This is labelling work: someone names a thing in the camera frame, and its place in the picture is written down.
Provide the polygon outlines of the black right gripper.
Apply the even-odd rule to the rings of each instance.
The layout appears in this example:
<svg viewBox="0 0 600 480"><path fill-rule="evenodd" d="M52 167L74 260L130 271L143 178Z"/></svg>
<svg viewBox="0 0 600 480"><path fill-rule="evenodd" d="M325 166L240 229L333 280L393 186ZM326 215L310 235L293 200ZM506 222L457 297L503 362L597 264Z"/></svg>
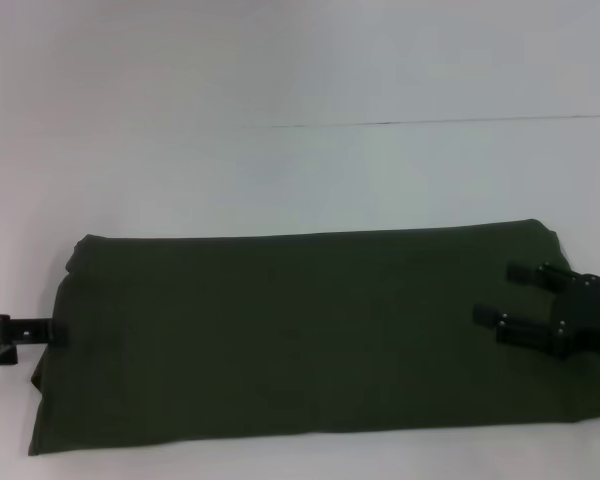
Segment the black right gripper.
<svg viewBox="0 0 600 480"><path fill-rule="evenodd" d="M511 263L506 279L518 285L555 291L550 324L501 312L477 304L473 322L495 332L499 343L552 351L557 358L576 353L600 354L600 277L578 274L550 263L529 267Z"/></svg>

